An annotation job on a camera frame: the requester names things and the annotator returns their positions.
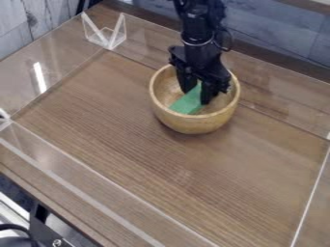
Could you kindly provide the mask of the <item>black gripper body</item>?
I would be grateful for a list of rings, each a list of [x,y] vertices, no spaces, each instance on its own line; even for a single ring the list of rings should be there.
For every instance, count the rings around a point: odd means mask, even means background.
[[[227,93],[231,74],[220,61],[222,51],[212,43],[206,46],[172,45],[168,53],[168,62],[175,70],[178,66],[190,67],[198,80],[216,84],[218,94]]]

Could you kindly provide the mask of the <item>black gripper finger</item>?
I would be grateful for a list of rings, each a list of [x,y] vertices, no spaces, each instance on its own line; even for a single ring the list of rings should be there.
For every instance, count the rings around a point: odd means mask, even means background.
[[[208,81],[202,82],[202,105],[207,105],[210,101],[218,96],[216,84]]]
[[[180,86],[180,90],[187,94],[198,85],[198,77],[194,70],[190,67],[176,67],[176,78]]]

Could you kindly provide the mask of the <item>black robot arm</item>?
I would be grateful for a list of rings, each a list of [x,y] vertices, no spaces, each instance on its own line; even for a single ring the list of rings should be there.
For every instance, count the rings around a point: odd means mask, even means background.
[[[227,93],[231,74],[222,54],[234,46],[223,25],[226,4],[222,0],[172,0],[182,24],[182,45],[168,48],[180,90],[187,94],[202,82],[200,103],[207,105],[219,93]]]

